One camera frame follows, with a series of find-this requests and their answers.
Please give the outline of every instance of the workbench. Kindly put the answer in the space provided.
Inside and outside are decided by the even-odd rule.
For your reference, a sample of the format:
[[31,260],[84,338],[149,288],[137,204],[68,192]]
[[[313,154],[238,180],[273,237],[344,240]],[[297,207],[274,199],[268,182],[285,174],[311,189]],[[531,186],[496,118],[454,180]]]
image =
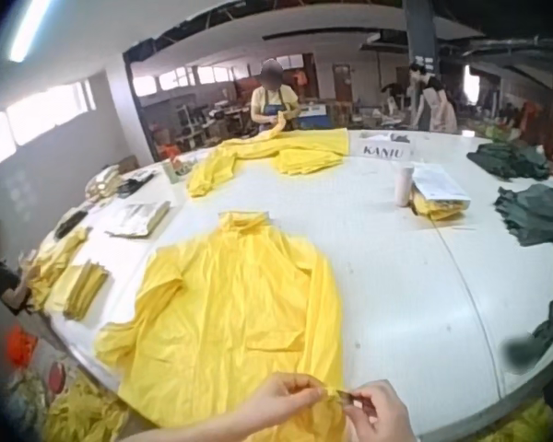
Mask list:
[[[296,177],[277,173],[268,159],[251,160],[198,199],[187,195],[184,182],[171,186],[154,165],[159,174],[150,183],[83,222],[93,230],[75,262],[91,259],[111,277],[84,320],[54,314],[54,330],[86,369],[116,390],[120,379],[96,361],[93,344],[107,322],[134,316],[148,256],[211,232],[221,212],[263,211],[285,233],[310,240],[334,269],[347,388],[389,379],[424,442],[455,440],[488,425],[553,376],[553,345],[524,375],[509,373],[500,355],[504,340],[547,318],[553,299],[552,245],[523,248],[493,208],[500,186],[522,191],[534,181],[500,180],[465,157],[487,140],[401,134],[415,143],[415,160],[442,164],[471,196],[463,216],[432,223],[396,207],[395,165],[378,159],[345,157],[340,166]],[[107,217],[123,204],[162,200],[172,208],[150,238],[104,233]]]

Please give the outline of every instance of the folded yellow garment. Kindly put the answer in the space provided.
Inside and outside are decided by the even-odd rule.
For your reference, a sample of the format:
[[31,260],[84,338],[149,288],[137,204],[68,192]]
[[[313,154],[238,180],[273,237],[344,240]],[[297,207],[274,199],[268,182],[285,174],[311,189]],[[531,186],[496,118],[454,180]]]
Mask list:
[[82,320],[108,274],[93,262],[72,265],[53,286],[47,309],[62,311],[70,320]]
[[53,401],[43,427],[46,442],[102,442],[115,440],[127,417],[127,408],[82,373],[67,393]]
[[542,399],[526,403],[486,430],[477,442],[537,442],[553,440],[553,411]]
[[429,201],[416,187],[412,191],[412,204],[418,215],[427,216],[432,221],[456,215],[469,206],[465,201]]
[[[236,160],[271,157],[283,150],[316,151],[340,156],[348,153],[348,134],[346,129],[330,131],[293,131],[274,134],[272,138],[254,141],[253,143],[234,143],[229,140],[219,145],[203,162],[197,164],[188,181],[187,189],[191,196],[203,196],[223,182],[233,177]],[[315,157],[308,157],[311,162]],[[338,164],[332,161],[329,166]],[[292,172],[286,167],[279,169],[282,173],[309,173],[317,169],[309,165],[304,167],[296,163]]]
[[43,241],[32,263],[33,266],[39,266],[40,274],[29,282],[31,301],[36,310],[43,310],[55,281],[87,237],[86,228],[76,227],[60,240],[51,236]]
[[276,170],[288,175],[312,173],[331,168],[342,162],[342,157],[333,152],[321,150],[284,149],[275,157]]
[[[97,357],[123,373],[119,396],[157,425],[235,410],[274,372],[342,387],[342,309],[326,258],[265,214],[227,213],[207,236],[160,249],[135,317],[107,324]],[[323,401],[253,441],[339,441],[345,417]]]

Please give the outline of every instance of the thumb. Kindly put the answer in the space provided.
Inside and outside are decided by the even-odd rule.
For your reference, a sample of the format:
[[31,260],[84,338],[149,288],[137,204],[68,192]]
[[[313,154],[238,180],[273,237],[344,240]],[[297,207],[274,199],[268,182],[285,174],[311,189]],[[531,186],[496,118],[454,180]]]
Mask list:
[[354,405],[347,405],[344,407],[344,413],[354,425],[355,430],[357,430],[359,440],[368,440],[373,432],[371,422],[369,422],[369,416]]
[[298,393],[291,394],[287,399],[295,410],[301,410],[319,402],[323,395],[323,389],[305,389]]

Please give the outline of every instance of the ceiling light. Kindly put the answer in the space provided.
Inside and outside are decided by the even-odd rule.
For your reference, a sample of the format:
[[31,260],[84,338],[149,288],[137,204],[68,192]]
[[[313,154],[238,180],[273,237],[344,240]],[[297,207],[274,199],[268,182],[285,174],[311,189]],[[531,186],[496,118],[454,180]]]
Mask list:
[[467,96],[467,101],[470,104],[477,104],[477,100],[479,99],[479,77],[471,75],[469,65],[465,66],[463,90]]
[[52,0],[31,0],[29,9],[27,9],[18,28],[15,42],[12,44],[10,60],[20,63],[25,59],[30,44],[33,42],[37,29],[39,29],[39,25],[51,2]]

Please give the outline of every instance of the green garment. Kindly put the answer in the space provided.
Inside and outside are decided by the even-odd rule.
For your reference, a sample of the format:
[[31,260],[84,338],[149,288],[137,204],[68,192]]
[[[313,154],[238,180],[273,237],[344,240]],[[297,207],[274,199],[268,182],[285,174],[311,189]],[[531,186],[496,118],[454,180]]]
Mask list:
[[[506,227],[522,246],[544,242],[553,243],[553,189],[534,184],[523,192],[500,188],[496,210]],[[549,305],[548,320],[540,324],[530,337],[506,343],[504,351],[517,370],[532,368],[553,343],[553,302]]]
[[507,180],[510,178],[546,180],[549,177],[547,159],[530,146],[487,143],[479,145],[477,152],[467,154],[467,158],[492,175]]

